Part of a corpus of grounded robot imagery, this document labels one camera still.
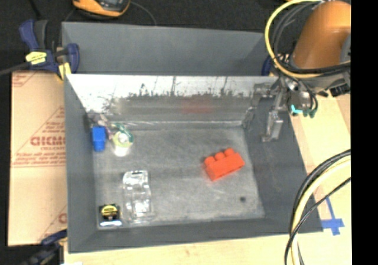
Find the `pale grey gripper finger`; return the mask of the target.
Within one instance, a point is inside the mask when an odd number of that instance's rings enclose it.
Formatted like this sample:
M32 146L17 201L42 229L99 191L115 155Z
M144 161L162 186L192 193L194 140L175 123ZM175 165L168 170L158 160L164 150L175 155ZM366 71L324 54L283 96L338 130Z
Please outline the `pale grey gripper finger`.
M242 127L244 129L250 128L256 109L262 99L272 98L277 94L277 89L269 83L260 83L253 86L253 94L250 99L250 106L247 109L245 116L242 120Z
M279 116L277 110L270 110L268 114L266 129L262 135L262 142L271 142L279 139L283 119Z

